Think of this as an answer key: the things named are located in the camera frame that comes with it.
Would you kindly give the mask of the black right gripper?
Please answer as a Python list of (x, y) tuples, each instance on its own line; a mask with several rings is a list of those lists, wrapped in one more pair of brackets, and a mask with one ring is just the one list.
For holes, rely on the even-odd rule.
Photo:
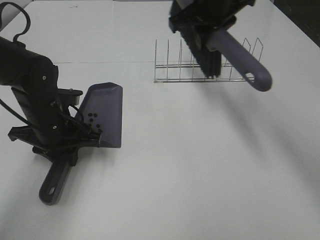
[(254, 0), (174, 0), (168, 25), (173, 33), (191, 27), (193, 45), (202, 50), (202, 33), (198, 26), (227, 30), (236, 23), (239, 11), (255, 3)]

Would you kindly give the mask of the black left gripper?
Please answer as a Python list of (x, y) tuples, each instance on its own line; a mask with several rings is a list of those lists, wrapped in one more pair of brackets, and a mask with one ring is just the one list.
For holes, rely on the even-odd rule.
[[(84, 124), (84, 116), (76, 109), (78, 117), (70, 115), (68, 107), (76, 105), (62, 104), (58, 89), (53, 93), (40, 92), (32, 96), (21, 89), (12, 87), (19, 106), (25, 117), (26, 125), (12, 127), (8, 133), (11, 141), (20, 140), (32, 145), (32, 152), (47, 160), (53, 160), (51, 151), (69, 146), (77, 137), (88, 135), (91, 131)], [(67, 162), (74, 167), (78, 161), (78, 147), (67, 150)]]

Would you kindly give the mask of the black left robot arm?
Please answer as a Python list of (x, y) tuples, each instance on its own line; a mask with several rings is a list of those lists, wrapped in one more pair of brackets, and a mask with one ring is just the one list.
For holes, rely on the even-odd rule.
[(58, 88), (58, 76), (58, 67), (48, 57), (27, 50), (17, 40), (0, 39), (0, 84), (11, 88), (24, 115), (0, 104), (25, 123), (9, 131), (10, 140), (32, 145), (52, 162), (68, 155), (67, 162), (75, 166), (79, 149), (97, 147), (100, 135), (77, 108), (83, 92)]

